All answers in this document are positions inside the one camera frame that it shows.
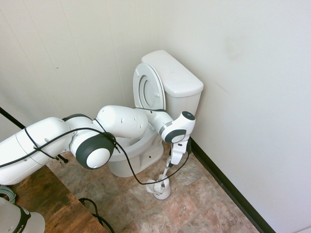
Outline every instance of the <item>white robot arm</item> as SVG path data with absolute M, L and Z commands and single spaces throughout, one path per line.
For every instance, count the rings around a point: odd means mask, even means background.
M 148 123 L 165 142 L 173 143 L 171 163 L 178 164 L 195 124 L 191 113 L 182 112 L 173 120 L 164 110 L 105 106 L 94 120 L 82 114 L 63 120 L 50 117 L 1 142 L 0 184 L 22 181 L 66 151 L 68 145 L 82 166 L 99 168 L 113 153 L 114 137 L 140 137 Z

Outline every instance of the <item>white wall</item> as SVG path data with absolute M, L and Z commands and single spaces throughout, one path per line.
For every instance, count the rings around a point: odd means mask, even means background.
M 311 2 L 163 0 L 161 48 L 204 82 L 191 135 L 278 233 L 311 225 Z
M 0 0 L 0 106 L 24 125 L 133 107 L 132 78 L 159 49 L 156 0 Z M 0 116 L 0 141 L 18 131 Z

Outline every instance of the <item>white toilet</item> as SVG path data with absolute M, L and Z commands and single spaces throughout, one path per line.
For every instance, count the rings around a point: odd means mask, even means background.
M 195 114 L 203 90 L 197 77 L 163 50 L 145 55 L 141 62 L 133 77 L 137 108 L 165 109 L 174 120 L 182 111 Z M 125 149 L 135 174 L 158 161 L 164 151 L 162 138 L 151 125 L 141 138 L 117 138 L 117 142 Z M 121 150 L 114 150 L 108 165 L 116 176 L 133 175 Z

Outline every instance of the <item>tile floor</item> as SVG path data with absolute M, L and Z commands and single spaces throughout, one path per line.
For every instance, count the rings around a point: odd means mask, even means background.
M 164 148 L 162 158 L 137 175 L 139 180 L 156 180 L 163 172 L 170 145 Z M 77 198 L 95 201 L 116 233 L 258 233 L 193 154 L 170 178 L 172 193 L 166 200 L 155 199 L 134 177 L 113 175 L 108 165 L 88 170 L 70 152 L 63 156 L 69 162 L 62 167 L 51 161 L 52 172 Z M 95 212 L 90 204 L 86 207 Z

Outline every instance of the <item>toilet seat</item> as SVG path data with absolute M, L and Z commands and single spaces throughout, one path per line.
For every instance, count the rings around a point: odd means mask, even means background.
M 165 109 L 165 94 L 161 79 L 147 64 L 139 64 L 133 77 L 134 101 L 137 108 Z

